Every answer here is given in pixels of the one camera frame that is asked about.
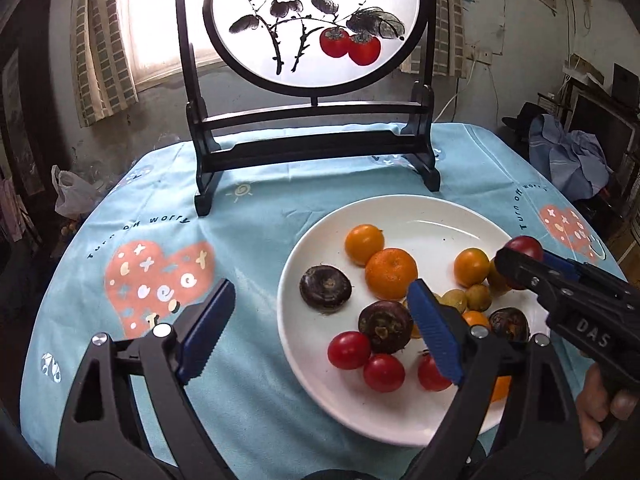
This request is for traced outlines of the person's right hand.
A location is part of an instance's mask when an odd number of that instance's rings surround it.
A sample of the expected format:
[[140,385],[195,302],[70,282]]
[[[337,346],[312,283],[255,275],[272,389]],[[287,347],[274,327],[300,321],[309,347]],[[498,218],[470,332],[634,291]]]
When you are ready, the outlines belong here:
[[620,390],[611,398],[605,389],[599,365],[593,363],[587,370],[584,386],[576,398],[584,449],[594,450],[601,443],[601,424],[608,415],[613,415],[618,420],[627,420],[638,401],[639,397],[628,390]]

